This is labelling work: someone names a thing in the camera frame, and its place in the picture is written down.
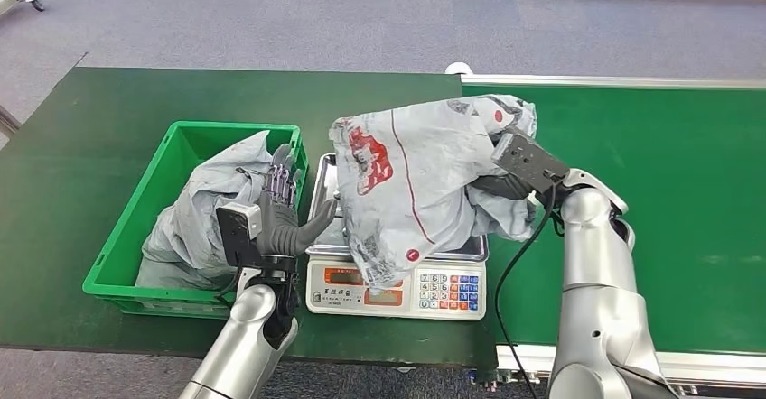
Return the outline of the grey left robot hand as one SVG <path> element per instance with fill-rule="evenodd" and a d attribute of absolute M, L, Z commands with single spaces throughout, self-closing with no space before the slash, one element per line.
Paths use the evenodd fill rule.
<path fill-rule="evenodd" d="M 273 154 L 257 201 L 263 223 L 263 230 L 256 237 L 261 254 L 303 254 L 334 220 L 338 201 L 328 199 L 312 219 L 303 225 L 298 224 L 294 178 L 300 172 L 293 172 L 293 165 L 290 144 L 281 144 Z"/>

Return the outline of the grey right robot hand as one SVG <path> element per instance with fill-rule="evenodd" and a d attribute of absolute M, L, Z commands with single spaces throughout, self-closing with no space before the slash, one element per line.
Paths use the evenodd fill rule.
<path fill-rule="evenodd" d="M 477 190 L 508 200 L 524 200 L 535 189 L 512 173 L 501 176 L 481 176 L 471 183 Z"/>

